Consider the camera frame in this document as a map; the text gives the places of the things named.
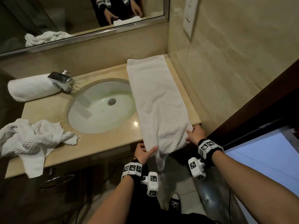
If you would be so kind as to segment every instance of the mirror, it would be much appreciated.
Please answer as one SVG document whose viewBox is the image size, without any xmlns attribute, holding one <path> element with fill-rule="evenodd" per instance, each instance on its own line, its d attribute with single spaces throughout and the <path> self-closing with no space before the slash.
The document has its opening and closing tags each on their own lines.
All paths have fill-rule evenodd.
<svg viewBox="0 0 299 224">
<path fill-rule="evenodd" d="M 124 31 L 124 25 L 164 16 L 164 3 L 169 0 L 0 0 L 0 56 L 92 39 L 100 31 Z"/>
</svg>

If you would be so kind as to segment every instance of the white outlet plate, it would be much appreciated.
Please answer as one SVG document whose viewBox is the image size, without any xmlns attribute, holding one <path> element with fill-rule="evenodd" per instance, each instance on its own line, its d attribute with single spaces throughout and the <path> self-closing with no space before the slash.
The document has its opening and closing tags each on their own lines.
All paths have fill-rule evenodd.
<svg viewBox="0 0 299 224">
<path fill-rule="evenodd" d="M 190 41 L 195 27 L 198 6 L 199 0 L 186 0 L 183 28 Z"/>
</svg>

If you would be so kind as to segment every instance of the chrome faucet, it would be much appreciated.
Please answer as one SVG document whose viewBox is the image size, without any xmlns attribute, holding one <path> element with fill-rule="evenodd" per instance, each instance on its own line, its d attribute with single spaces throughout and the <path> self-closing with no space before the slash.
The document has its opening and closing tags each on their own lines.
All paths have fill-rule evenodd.
<svg viewBox="0 0 299 224">
<path fill-rule="evenodd" d="M 62 73 L 52 72 L 48 78 L 51 82 L 61 89 L 62 92 L 69 94 L 73 89 L 74 80 L 69 76 L 69 71 L 63 70 Z"/>
</svg>

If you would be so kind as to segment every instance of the mirror frame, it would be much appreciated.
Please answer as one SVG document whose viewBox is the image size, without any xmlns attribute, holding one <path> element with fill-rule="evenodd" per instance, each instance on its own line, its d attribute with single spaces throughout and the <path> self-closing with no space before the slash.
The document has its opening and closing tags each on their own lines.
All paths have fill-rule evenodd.
<svg viewBox="0 0 299 224">
<path fill-rule="evenodd" d="M 11 51 L 11 52 L 2 53 L 2 54 L 0 54 L 0 58 L 1 59 L 5 58 L 5 57 L 10 58 L 10 57 L 20 55 L 20 54 L 41 52 L 44 50 L 48 50 L 48 49 L 52 49 L 52 48 L 56 48 L 56 47 L 60 47 L 60 46 L 75 44 L 78 42 L 87 41 L 87 40 L 104 37 L 104 36 L 108 36 L 108 35 L 113 35 L 113 34 L 121 33 L 124 31 L 137 29 L 140 27 L 150 26 L 150 25 L 161 23 L 161 22 L 167 22 L 169 19 L 169 4 L 170 4 L 170 0 L 163 0 L 163 15 L 161 15 L 161 16 L 144 19 L 141 21 L 128 23 L 128 24 L 124 24 L 124 25 L 120 25 L 120 26 L 114 26 L 111 28 L 98 30 L 95 32 L 90 32 L 90 33 L 86 33 L 86 34 L 82 34 L 82 35 L 76 35 L 73 37 L 69 37 L 69 38 L 65 38 L 65 39 L 61 39 L 61 40 L 57 40 L 57 41 L 52 41 L 49 43 L 44 43 L 44 44 L 40 44 L 40 45 L 36 45 L 36 46 L 31 46 L 31 47 L 27 47 L 27 48 L 23 48 L 23 49 L 18 49 L 18 50 Z"/>
</svg>

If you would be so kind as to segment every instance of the white sink basin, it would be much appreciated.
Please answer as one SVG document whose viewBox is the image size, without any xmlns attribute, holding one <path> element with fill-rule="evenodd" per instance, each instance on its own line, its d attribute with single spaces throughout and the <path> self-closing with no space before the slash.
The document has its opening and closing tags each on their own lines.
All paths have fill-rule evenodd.
<svg viewBox="0 0 299 224">
<path fill-rule="evenodd" d="M 70 105 L 70 125 L 82 133 L 102 133 L 130 119 L 136 112 L 129 81 L 101 82 L 80 93 Z"/>
</svg>

